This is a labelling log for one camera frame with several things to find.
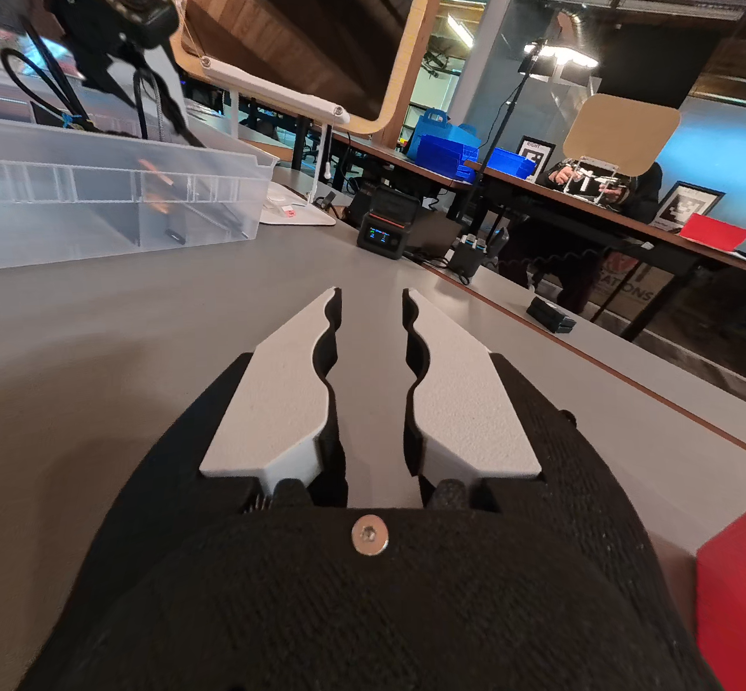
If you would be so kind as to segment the red box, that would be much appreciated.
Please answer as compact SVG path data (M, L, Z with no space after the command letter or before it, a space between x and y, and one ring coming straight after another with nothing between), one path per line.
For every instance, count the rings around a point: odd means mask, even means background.
M744 253L745 249L745 229L702 214L692 214L679 235L723 253Z

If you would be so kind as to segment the clear acrylic post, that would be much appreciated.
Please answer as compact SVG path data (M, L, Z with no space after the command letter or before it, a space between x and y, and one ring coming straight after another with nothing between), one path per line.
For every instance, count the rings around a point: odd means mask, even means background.
M322 124L318 145L318 154L316 157L315 170L313 175L312 189L309 192L309 202L311 204L316 199L319 185L326 185L331 174L330 147L332 136L333 126L331 124Z

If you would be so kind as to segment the white bracket bar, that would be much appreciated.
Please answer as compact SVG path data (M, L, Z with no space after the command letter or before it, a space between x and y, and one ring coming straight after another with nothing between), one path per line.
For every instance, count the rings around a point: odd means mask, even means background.
M263 80L210 56L202 56L200 64L205 76L214 84L238 90L249 98L274 102L296 115L331 126L350 122L350 114L339 104Z

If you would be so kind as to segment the blue plastic bin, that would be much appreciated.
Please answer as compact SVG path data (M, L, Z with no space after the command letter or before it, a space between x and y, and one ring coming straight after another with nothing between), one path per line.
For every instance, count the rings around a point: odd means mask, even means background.
M534 174L536 163L527 157L496 147L491 152L489 159L480 164L480 167L527 180Z

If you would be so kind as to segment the long wooden table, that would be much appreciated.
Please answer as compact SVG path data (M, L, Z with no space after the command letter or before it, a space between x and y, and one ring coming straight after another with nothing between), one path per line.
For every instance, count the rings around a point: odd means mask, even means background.
M374 144L343 131L333 131L330 157L336 159L333 187L341 187L352 164L344 157L348 150L366 155L380 165L407 171L417 180L437 184L454 194L459 200L467 193L469 185L424 169L412 163L395 150ZM452 219L457 206L451 204L447 216ZM505 214L527 214L556 227L570 231L600 245L603 251L619 252L635 258L640 265L659 268L672 277L652 300L631 320L621 332L625 341L635 340L702 269L730 268L744 273L744 258L731 253L693 243L680 235L653 228L623 215L593 205L582 199L530 183L498 171L486 170L474 199L464 218L473 214L469 231L478 233L488 212L499 217Z

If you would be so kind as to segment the black light stand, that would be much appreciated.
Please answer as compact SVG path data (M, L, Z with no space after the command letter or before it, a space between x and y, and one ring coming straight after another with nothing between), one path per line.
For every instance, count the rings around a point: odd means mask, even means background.
M537 80L564 80L565 82L582 87L590 81L593 72L600 65L600 60L591 53L571 47L560 42L550 42L547 38L540 38L527 44L524 48L524 58L518 68L521 79L506 101L501 104L494 121L500 121L497 127L490 128L488 136L489 146L482 155L477 172L467 193L454 200L457 208L452 219L458 223L467 210L474 195L478 191L483 175L494 151L498 147L500 138L504 134L509 120L517 108L518 100L530 78Z

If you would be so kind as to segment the wooden framed board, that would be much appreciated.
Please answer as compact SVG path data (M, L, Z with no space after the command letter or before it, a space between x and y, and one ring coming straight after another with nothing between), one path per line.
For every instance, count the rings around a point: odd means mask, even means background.
M228 90L205 76L200 58L210 56L343 106L350 122L335 127L368 136L403 120L439 0L175 2L170 46L191 78Z

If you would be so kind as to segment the red plastic bin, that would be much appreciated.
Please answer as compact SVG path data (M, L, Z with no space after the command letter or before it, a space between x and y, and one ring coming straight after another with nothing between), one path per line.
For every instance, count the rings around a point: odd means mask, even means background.
M696 555L697 644L726 690L745 689L745 515Z

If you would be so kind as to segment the black battery charger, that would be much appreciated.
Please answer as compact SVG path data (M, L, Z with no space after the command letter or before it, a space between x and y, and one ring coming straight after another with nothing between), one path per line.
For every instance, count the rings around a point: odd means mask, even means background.
M476 235L464 234L454 242L452 256L445 267L464 286L470 286L478 269L484 265L496 266L500 252L509 240L506 227L496 230L484 240Z

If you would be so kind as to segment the blue plastic tote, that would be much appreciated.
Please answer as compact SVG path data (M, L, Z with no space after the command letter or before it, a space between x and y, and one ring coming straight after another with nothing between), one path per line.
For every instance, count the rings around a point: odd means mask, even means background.
M467 162L478 160L482 146L475 131L469 125L452 125L442 109L427 108L418 119L404 154L419 167L471 184L476 172Z

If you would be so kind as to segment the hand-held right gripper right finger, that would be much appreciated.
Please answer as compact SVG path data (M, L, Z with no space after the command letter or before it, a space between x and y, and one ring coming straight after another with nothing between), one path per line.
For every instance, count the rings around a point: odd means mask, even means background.
M485 481L538 481L542 467L489 349L421 292L402 295L404 457L427 504L444 481L466 499Z

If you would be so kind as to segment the framed marker tag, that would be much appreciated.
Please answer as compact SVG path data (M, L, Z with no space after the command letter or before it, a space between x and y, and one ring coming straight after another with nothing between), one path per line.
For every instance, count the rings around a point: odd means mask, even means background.
M526 173L525 180L532 183L536 182L539 174L546 169L555 149L556 144L552 142L526 135L521 138L516 153L533 166L531 172Z
M677 181L662 200L650 225L678 235L693 215L706 216L724 196L721 191Z

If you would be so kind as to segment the clear plastic bin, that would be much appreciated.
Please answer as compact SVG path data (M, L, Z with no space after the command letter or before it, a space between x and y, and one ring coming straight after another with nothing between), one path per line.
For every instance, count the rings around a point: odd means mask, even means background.
M2 121L2 267L255 238L277 158ZM174 181L175 212L142 200L143 158Z

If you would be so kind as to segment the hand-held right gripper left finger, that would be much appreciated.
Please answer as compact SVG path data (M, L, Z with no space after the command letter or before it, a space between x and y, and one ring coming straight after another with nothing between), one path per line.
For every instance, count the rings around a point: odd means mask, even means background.
M319 506L346 506L345 452L328 374L336 363L342 292L331 287L256 346L200 473L248 477L271 496L301 481Z

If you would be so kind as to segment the small black box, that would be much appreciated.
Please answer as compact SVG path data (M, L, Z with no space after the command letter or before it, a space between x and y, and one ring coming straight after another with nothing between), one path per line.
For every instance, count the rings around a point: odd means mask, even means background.
M541 296L535 296L527 306L526 313L540 326L552 334L567 334L576 326L576 320L564 313L557 305Z

